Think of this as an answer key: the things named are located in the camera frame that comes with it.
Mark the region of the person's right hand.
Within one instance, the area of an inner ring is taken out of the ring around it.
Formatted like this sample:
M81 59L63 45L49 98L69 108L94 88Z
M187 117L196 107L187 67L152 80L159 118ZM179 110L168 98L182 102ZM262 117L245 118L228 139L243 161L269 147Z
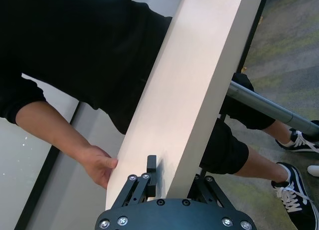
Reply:
M97 146L89 145L81 150L78 162L94 183L107 189L112 171L118 164L118 159L110 157Z

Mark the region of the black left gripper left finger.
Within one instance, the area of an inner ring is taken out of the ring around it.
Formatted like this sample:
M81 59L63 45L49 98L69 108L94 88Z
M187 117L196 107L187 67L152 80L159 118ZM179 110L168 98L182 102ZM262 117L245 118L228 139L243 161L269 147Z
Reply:
M122 206L139 204L146 202L149 198L156 196L157 185L157 157L156 155L148 155L147 170L139 177L129 175L126 182L125 199Z

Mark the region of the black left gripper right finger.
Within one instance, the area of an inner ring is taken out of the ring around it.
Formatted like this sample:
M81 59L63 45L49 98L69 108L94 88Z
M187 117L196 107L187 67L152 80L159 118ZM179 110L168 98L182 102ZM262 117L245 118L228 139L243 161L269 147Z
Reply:
M196 174L187 198L225 209L235 210L235 207L212 176L200 176Z

